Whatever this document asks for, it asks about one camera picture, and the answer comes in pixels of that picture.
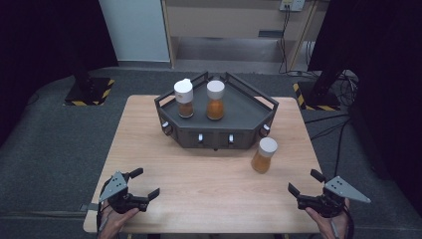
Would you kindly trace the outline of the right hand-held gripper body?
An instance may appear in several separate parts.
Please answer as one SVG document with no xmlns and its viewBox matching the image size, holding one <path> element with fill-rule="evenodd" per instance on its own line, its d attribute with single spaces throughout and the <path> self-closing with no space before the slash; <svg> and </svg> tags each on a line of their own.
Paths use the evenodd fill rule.
<svg viewBox="0 0 422 239">
<path fill-rule="evenodd" d="M 356 200 L 364 203 L 370 203 L 371 200 L 351 186 L 340 176 L 331 180 L 322 182 L 322 195 L 308 196 L 300 195 L 297 197 L 298 208 L 305 210 L 307 207 L 315 210 L 324 218 L 332 218 L 339 215 L 345 208 L 345 199 Z"/>
</svg>

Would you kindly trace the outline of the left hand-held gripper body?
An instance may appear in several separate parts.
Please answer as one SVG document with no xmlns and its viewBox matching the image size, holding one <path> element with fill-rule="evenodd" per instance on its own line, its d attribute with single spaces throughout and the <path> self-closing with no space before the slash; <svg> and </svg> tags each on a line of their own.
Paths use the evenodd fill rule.
<svg viewBox="0 0 422 239">
<path fill-rule="evenodd" d="M 117 171 L 107 180 L 101 190 L 99 205 L 105 201 L 117 213 L 123 214 L 132 208 L 145 212 L 148 206 L 147 197 L 134 196 L 128 192 L 129 172 Z"/>
</svg>

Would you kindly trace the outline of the spice jar with flip lid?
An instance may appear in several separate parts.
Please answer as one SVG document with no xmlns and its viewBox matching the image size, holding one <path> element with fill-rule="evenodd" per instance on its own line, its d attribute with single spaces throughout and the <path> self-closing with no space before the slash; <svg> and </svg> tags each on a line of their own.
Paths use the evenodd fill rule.
<svg viewBox="0 0 422 239">
<path fill-rule="evenodd" d="M 178 81 L 173 86 L 178 113 L 182 118 L 190 118 L 194 114 L 193 85 L 189 79 Z"/>
</svg>

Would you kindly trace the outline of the dark grey corner rack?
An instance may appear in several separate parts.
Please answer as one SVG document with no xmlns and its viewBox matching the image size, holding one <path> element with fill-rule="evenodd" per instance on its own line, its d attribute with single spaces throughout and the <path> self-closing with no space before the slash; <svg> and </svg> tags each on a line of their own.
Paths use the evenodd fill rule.
<svg viewBox="0 0 422 239">
<path fill-rule="evenodd" d="M 207 84 L 225 85 L 220 119 L 207 117 Z M 211 76 L 201 73 L 191 79 L 193 115 L 184 118 L 183 110 L 171 90 L 154 100 L 162 131 L 187 148 L 247 149 L 270 133 L 279 103 L 239 77 L 227 73 Z"/>
</svg>

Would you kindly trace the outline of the spice jar with round lid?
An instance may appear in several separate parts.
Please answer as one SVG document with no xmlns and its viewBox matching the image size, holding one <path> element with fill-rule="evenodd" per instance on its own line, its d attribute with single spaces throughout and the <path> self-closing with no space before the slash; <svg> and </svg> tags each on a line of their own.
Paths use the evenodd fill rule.
<svg viewBox="0 0 422 239">
<path fill-rule="evenodd" d="M 278 149 L 277 142 L 271 137 L 264 137 L 260 140 L 257 151 L 251 160 L 254 170 L 259 173 L 266 173 L 271 165 L 271 159 Z"/>
<path fill-rule="evenodd" d="M 225 85 L 223 82 L 214 80 L 207 84 L 208 104 L 206 114 L 211 120 L 219 120 L 224 115 L 224 96 Z"/>
</svg>

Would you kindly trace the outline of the person's left hand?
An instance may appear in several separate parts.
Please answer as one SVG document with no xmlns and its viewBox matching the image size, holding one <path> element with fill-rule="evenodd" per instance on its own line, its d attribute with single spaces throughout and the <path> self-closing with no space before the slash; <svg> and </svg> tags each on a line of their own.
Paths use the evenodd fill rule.
<svg viewBox="0 0 422 239">
<path fill-rule="evenodd" d="M 132 208 L 123 214 L 115 212 L 110 207 L 104 209 L 98 239 L 116 239 L 125 223 L 138 212 L 137 208 Z"/>
</svg>

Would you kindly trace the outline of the person's right hand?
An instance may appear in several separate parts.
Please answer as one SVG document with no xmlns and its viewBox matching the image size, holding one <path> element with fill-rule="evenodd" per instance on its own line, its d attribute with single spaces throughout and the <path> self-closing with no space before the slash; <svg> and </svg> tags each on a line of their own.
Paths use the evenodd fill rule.
<svg viewBox="0 0 422 239">
<path fill-rule="evenodd" d="M 332 218 L 324 218 L 310 207 L 306 208 L 308 216 L 316 223 L 322 239 L 346 239 L 349 232 L 349 217 L 342 211 Z"/>
</svg>

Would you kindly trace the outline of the black stand with striped base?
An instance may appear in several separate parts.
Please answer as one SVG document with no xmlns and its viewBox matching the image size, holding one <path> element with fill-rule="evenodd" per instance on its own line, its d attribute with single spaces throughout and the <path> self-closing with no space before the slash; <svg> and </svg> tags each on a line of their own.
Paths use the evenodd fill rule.
<svg viewBox="0 0 422 239">
<path fill-rule="evenodd" d="M 73 51 L 69 53 L 68 67 L 75 82 L 65 97 L 65 103 L 68 106 L 102 105 L 106 101 L 114 80 L 92 77 L 79 56 Z"/>
<path fill-rule="evenodd" d="M 341 75 L 343 68 L 338 64 L 326 66 L 315 82 L 297 82 L 294 90 L 297 93 L 302 110 L 339 111 L 340 102 L 330 87 Z"/>
</svg>

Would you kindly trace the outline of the dark curtain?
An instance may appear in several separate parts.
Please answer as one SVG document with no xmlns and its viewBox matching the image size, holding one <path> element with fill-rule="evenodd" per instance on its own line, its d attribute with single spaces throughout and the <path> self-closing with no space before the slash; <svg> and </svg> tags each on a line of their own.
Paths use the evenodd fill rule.
<svg viewBox="0 0 422 239">
<path fill-rule="evenodd" d="M 100 0 L 0 0 L 0 146 L 73 56 L 89 71 L 117 64 Z"/>
<path fill-rule="evenodd" d="M 358 77 L 349 109 L 368 159 L 422 214 L 422 0 L 330 0 L 309 69 Z"/>
</svg>

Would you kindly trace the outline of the white panel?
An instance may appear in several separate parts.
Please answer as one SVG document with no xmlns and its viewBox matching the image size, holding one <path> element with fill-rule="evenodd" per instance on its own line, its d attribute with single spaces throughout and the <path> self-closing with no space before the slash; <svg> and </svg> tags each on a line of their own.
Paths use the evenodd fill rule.
<svg viewBox="0 0 422 239">
<path fill-rule="evenodd" d="M 121 62 L 169 63 L 161 0 L 100 0 Z"/>
</svg>

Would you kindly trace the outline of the wooden cabinet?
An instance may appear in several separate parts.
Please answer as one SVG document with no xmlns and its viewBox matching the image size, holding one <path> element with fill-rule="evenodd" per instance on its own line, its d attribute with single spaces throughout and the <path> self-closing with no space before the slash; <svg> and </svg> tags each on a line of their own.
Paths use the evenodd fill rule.
<svg viewBox="0 0 422 239">
<path fill-rule="evenodd" d="M 168 37 L 275 38 L 292 69 L 305 41 L 313 41 L 326 5 L 306 0 L 301 12 L 281 11 L 281 0 L 161 0 Z"/>
</svg>

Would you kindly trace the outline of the white wall power outlet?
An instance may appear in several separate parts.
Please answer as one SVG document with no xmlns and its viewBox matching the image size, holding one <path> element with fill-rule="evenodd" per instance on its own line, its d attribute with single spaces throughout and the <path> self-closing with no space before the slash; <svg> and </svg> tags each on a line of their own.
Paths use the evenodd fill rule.
<svg viewBox="0 0 422 239">
<path fill-rule="evenodd" d="M 281 11 L 301 12 L 305 6 L 306 0 L 281 0 Z"/>
</svg>

